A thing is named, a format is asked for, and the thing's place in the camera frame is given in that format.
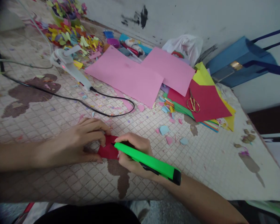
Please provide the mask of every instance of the white wall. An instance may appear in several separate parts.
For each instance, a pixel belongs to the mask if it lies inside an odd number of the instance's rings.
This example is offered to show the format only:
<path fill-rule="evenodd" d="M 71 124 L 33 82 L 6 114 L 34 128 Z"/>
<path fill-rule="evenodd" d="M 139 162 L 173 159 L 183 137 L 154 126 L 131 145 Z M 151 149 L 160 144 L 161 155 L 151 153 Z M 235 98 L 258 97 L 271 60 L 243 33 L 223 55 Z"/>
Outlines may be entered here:
<path fill-rule="evenodd" d="M 231 43 L 245 35 L 254 39 L 280 29 L 280 0 L 84 0 L 88 17 L 127 35 L 150 44 L 162 46 L 168 39 L 181 34 L 203 38 L 203 50 L 217 45 L 204 63 Z M 121 15 L 134 17 L 143 5 L 148 10 L 144 29 L 128 22 L 123 25 Z M 269 39 L 273 44 L 279 37 Z M 280 47 L 272 50 L 280 64 Z M 263 89 L 276 93 L 263 97 Z M 280 102 L 280 77 L 266 75 L 236 87 L 243 108 L 247 112 Z"/>

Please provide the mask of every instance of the green utility knife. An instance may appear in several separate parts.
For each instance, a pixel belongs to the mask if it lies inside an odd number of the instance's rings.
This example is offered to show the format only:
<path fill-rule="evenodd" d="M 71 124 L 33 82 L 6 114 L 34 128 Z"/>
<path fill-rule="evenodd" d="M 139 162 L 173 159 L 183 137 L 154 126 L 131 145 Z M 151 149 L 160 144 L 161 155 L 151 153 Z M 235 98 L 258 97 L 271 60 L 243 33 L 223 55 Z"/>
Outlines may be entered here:
<path fill-rule="evenodd" d="M 123 153 L 129 155 L 133 160 L 139 162 L 145 170 L 149 170 L 157 175 L 161 175 L 172 181 L 176 185 L 180 185 L 181 172 L 179 169 L 164 163 L 152 156 L 149 156 L 137 149 L 134 149 L 124 143 L 117 142 L 114 147 Z"/>

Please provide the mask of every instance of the black cable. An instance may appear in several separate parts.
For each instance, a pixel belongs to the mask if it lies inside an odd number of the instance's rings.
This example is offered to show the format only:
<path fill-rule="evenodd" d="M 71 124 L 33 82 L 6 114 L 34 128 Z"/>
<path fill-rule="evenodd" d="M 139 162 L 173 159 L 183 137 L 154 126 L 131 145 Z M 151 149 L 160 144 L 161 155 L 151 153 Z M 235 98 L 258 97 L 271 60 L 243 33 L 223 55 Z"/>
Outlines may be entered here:
<path fill-rule="evenodd" d="M 90 109 L 90 110 L 92 110 L 92 111 L 94 111 L 94 112 L 97 112 L 97 113 L 99 113 L 99 114 L 101 114 L 101 115 L 104 115 L 104 116 L 108 116 L 108 117 L 119 117 L 119 116 L 126 115 L 126 114 L 128 114 L 128 113 L 131 113 L 131 112 L 135 109 L 135 104 L 134 104 L 134 102 L 131 101 L 131 100 L 129 100 L 129 99 L 126 99 L 126 98 L 123 98 L 123 97 L 117 97 L 117 96 L 108 96 L 108 95 L 105 95 L 105 94 L 102 94 L 102 93 L 98 92 L 95 88 L 90 87 L 90 90 L 91 90 L 91 91 L 94 91 L 94 92 L 96 92 L 96 93 L 98 93 L 98 94 L 101 94 L 101 95 L 103 95 L 103 96 L 110 97 L 110 98 L 121 99 L 121 100 L 127 100 L 127 101 L 129 101 L 129 102 L 131 102 L 131 103 L 133 104 L 133 109 L 130 110 L 129 112 L 125 113 L 125 114 L 107 115 L 107 114 L 105 114 L 105 113 L 102 113 L 102 112 L 100 112 L 100 111 L 98 111 L 98 110 L 96 110 L 96 109 L 94 109 L 94 108 L 88 106 L 86 103 L 84 103 L 83 101 L 81 101 L 81 100 L 79 100 L 79 99 L 74 99 L 74 98 L 69 98 L 69 97 L 65 97 L 65 96 L 60 96 L 60 95 L 58 95 L 58 94 L 52 93 L 52 92 L 47 91 L 47 90 L 45 90 L 45 89 L 39 88 L 39 87 L 37 87 L 37 86 L 25 84 L 25 83 L 23 83 L 23 82 L 21 82 L 21 81 L 19 81 L 19 80 L 16 80 L 16 79 L 14 79 L 14 78 L 11 78 L 11 77 L 5 75 L 5 74 L 3 73 L 3 72 L 5 72 L 3 62 L 0 62 L 0 70 L 1 70 L 1 73 L 2 73 L 2 75 L 3 75 L 4 77 L 6 77 L 6 78 L 8 78 L 8 79 L 10 79 L 10 80 L 12 80 L 12 81 L 14 81 L 14 82 L 16 82 L 16 83 L 19 83 L 19 84 L 21 84 L 21 85 L 24 85 L 24 86 L 27 86 L 27 87 L 30 87 L 30 88 L 34 88 L 34 89 L 37 89 L 37 90 L 40 90 L 40 91 L 43 91 L 43 92 L 46 92 L 46 93 L 51 94 L 51 95 L 53 95 L 53 96 L 58 96 L 58 97 L 60 97 L 60 98 L 64 98 L 64 99 L 68 99 L 68 100 L 76 100 L 76 101 L 79 101 L 80 103 L 82 103 L 82 104 L 83 104 L 85 107 L 87 107 L 88 109 Z"/>

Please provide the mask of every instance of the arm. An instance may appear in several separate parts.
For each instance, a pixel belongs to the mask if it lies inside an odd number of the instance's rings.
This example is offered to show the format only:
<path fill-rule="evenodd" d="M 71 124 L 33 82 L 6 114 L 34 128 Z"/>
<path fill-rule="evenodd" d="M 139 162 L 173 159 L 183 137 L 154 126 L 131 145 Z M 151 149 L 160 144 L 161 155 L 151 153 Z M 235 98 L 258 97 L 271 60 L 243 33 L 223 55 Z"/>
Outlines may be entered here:
<path fill-rule="evenodd" d="M 153 156 L 148 139 L 128 133 L 115 140 L 115 142 L 122 141 L 129 141 L 136 149 Z M 223 197 L 185 174 L 182 174 L 181 185 L 177 186 L 162 176 L 144 170 L 138 162 L 122 152 L 119 153 L 119 163 L 143 178 L 160 183 L 204 223 L 248 223 Z"/>
<path fill-rule="evenodd" d="M 83 146 L 99 140 L 102 146 L 106 138 L 100 130 L 110 135 L 109 127 L 102 121 L 84 118 L 76 126 L 45 142 L 0 144 L 0 172 L 48 168 L 96 161 L 98 154 L 83 152 Z"/>

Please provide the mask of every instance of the floor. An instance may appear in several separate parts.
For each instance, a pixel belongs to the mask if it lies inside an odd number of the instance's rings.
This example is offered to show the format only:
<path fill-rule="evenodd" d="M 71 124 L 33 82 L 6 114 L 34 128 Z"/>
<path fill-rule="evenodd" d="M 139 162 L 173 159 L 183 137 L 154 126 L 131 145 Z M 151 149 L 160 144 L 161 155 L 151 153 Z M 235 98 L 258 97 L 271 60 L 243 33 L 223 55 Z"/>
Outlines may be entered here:
<path fill-rule="evenodd" d="M 11 224 L 23 212 L 28 203 L 0 203 L 0 221 L 2 224 Z M 179 202 L 151 201 L 151 209 L 143 224 L 181 224 L 200 222 Z"/>

